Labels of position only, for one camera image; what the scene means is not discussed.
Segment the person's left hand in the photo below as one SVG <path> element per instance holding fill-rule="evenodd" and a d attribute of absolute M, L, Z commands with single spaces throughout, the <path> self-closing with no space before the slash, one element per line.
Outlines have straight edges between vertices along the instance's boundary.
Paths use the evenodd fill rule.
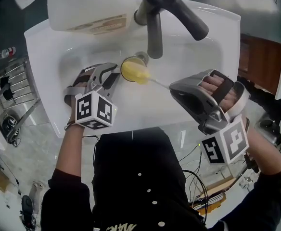
<path fill-rule="evenodd" d="M 75 87 L 79 83 L 87 83 L 90 79 L 90 75 L 82 75 L 78 76 L 73 83 L 73 87 Z"/>

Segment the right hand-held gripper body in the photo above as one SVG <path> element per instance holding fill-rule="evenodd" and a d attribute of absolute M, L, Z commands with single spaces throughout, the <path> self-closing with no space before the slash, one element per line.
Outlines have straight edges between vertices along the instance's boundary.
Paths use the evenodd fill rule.
<path fill-rule="evenodd" d="M 224 80 L 212 95 L 200 87 L 208 76 L 219 76 Z M 250 94 L 242 83 L 232 81 L 217 70 L 200 72 L 197 81 L 197 94 L 204 106 L 199 130 L 206 135 L 200 140 L 199 146 L 210 164 L 228 165 L 248 148 L 242 112 Z M 231 89 L 234 89 L 238 100 L 224 112 L 220 104 Z"/>

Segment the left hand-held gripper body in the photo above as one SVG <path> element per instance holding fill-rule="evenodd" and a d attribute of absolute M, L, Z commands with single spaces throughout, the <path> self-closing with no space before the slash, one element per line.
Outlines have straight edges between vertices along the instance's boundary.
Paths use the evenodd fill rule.
<path fill-rule="evenodd" d="M 83 69 L 78 76 L 91 75 L 91 68 Z M 110 72 L 102 76 L 106 80 Z M 64 90 L 64 102 L 74 110 L 74 119 L 69 121 L 65 130 L 73 125 L 79 125 L 92 130 L 100 130 L 113 126 L 117 106 L 113 104 L 112 96 L 105 96 L 102 86 L 91 87 L 87 83 L 79 83 L 75 87 L 68 86 Z"/>

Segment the person's right hand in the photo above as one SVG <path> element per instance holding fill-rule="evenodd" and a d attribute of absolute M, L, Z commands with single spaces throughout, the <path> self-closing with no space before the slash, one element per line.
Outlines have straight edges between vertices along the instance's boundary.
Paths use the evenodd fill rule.
<path fill-rule="evenodd" d="M 223 82 L 224 79 L 217 75 L 206 76 L 200 83 L 200 87 L 204 89 L 209 95 L 212 95 Z M 219 103 L 219 106 L 223 109 L 224 112 L 227 112 L 236 104 L 237 101 L 237 94 L 234 88 L 231 88 L 228 94 Z"/>

